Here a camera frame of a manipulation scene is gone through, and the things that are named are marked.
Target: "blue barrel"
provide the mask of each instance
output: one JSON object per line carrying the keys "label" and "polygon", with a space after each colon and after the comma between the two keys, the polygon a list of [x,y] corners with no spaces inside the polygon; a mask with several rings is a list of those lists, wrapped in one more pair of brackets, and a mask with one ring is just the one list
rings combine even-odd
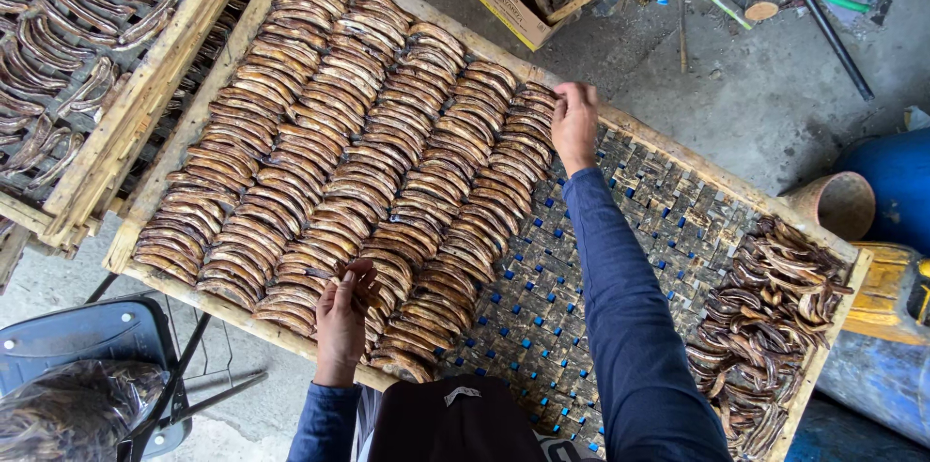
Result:
{"label": "blue barrel", "polygon": [[875,191],[875,222],[864,241],[906,244],[930,255],[930,128],[870,140],[841,157]]}
{"label": "blue barrel", "polygon": [[930,348],[842,331],[817,389],[930,448]]}

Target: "hand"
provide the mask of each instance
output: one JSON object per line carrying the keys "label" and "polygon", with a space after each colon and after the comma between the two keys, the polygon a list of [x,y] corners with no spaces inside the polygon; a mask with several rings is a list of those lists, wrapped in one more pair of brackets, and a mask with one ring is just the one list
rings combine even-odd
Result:
{"label": "hand", "polygon": [[597,138],[597,88],[585,82],[563,82],[555,87],[559,100],[552,114],[552,144],[568,173],[594,165]]}
{"label": "hand", "polygon": [[346,266],[342,281],[330,281],[316,303],[316,376],[313,384],[327,387],[351,387],[355,364],[365,353],[364,302],[378,293],[372,287],[378,270],[368,259]]}

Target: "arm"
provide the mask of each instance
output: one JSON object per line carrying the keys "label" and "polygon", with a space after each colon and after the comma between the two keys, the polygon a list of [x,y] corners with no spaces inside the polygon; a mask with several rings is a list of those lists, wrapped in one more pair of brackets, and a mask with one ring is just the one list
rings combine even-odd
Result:
{"label": "arm", "polygon": [[346,266],[339,284],[330,282],[317,301],[317,368],[307,390],[287,462],[349,462],[355,409],[362,388],[353,384],[355,364],[365,352],[366,301],[378,293],[378,271],[370,260]]}
{"label": "arm", "polygon": [[571,177],[563,196],[584,275],[607,459],[729,461],[720,421],[688,373],[652,266],[593,167],[596,93],[577,84],[556,91],[567,96],[567,113],[557,108],[552,139]]}
{"label": "arm", "polygon": [[348,461],[355,434],[355,408],[361,394],[357,385],[326,387],[311,383],[287,462]]}

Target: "person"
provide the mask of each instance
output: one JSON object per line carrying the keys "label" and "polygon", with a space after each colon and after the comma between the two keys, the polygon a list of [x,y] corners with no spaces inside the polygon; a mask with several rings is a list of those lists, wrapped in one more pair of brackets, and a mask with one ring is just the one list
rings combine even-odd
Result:
{"label": "person", "polygon": [[[720,420],[688,373],[668,302],[633,230],[595,166],[597,93],[567,82],[552,117],[552,143],[569,180],[583,273],[590,356],[608,460],[730,461]],[[362,388],[353,385],[364,352],[365,313],[354,291],[377,273],[357,261],[317,306],[318,362],[289,461],[348,461]],[[372,415],[370,406],[366,412]],[[499,378],[476,374],[387,389],[359,460],[581,460],[591,451],[532,433]]]}

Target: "cardboard box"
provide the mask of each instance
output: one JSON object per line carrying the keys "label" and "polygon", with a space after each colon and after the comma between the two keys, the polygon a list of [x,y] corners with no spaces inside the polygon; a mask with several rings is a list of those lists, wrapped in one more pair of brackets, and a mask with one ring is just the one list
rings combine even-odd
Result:
{"label": "cardboard box", "polygon": [[500,22],[507,25],[520,40],[536,52],[552,35],[562,28],[570,17],[566,17],[554,26],[546,24],[535,7],[530,7],[523,0],[480,0]]}

